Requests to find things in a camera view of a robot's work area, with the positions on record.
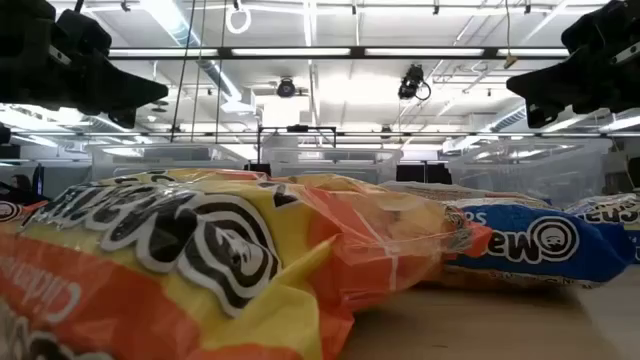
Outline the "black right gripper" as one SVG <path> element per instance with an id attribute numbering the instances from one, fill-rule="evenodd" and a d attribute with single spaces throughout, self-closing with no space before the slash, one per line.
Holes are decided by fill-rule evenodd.
<path id="1" fill-rule="evenodd" d="M 613 113 L 639 105 L 639 1 L 610 1 L 581 16 L 561 35 L 570 56 L 517 75 L 506 86 L 525 100 L 529 115 Z"/>

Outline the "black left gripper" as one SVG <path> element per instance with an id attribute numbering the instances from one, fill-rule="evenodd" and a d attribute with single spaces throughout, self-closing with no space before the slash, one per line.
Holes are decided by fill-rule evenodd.
<path id="1" fill-rule="evenodd" d="M 47 1 L 1 1 L 1 101 L 85 113 L 135 110 L 168 87 L 120 70 L 106 56 L 111 36 L 81 13 Z"/>

